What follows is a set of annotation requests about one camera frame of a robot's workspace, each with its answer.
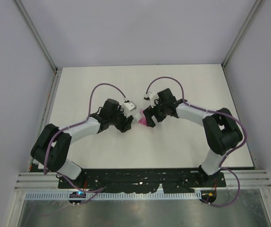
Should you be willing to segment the pink weekly pill organizer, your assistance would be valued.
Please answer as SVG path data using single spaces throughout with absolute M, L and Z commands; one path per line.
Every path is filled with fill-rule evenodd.
M 144 110 L 140 109 L 139 114 L 141 115 L 141 118 L 139 119 L 138 123 L 143 125 L 143 126 L 147 126 L 147 120 L 146 120 L 146 117 L 144 115 Z

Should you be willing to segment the white pill bottle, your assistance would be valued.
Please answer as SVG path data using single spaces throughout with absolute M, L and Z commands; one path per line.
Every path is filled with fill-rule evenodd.
M 140 113 L 135 113 L 133 116 L 133 123 L 138 123 L 143 117 Z

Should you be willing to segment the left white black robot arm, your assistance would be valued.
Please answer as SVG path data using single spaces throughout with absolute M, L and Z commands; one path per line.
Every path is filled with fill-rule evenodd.
M 75 188 L 85 184 L 82 168 L 67 158 L 69 147 L 76 141 L 114 126 L 121 133 L 131 129 L 136 121 L 136 104 L 125 101 L 120 104 L 107 99 L 97 112 L 90 114 L 86 122 L 78 122 L 60 129 L 54 124 L 46 125 L 31 150 L 31 157 L 41 163 L 48 171 L 57 172 L 69 178 Z

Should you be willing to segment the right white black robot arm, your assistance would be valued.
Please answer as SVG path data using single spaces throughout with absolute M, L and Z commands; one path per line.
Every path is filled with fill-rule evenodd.
M 198 181 L 203 186 L 211 185 L 228 152 L 243 139 L 229 109 L 214 112 L 195 107 L 182 98 L 177 100 L 169 88 L 158 93 L 148 92 L 144 99 L 150 102 L 143 110 L 148 127 L 156 126 L 153 117 L 157 122 L 162 122 L 167 116 L 185 119 L 203 127 L 209 151 L 198 167 Z

